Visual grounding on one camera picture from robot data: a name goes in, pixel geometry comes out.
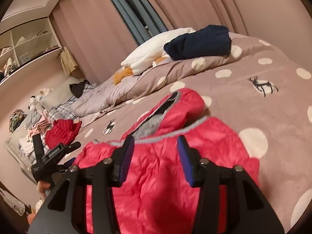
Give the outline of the person's left hand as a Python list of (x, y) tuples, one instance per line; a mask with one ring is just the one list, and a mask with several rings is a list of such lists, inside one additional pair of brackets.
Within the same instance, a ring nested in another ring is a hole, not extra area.
[(45, 181), (39, 181), (37, 183), (36, 189), (40, 194), (40, 199), (42, 202), (45, 201), (45, 199), (50, 193), (50, 185), (51, 185), (50, 183), (45, 182)]

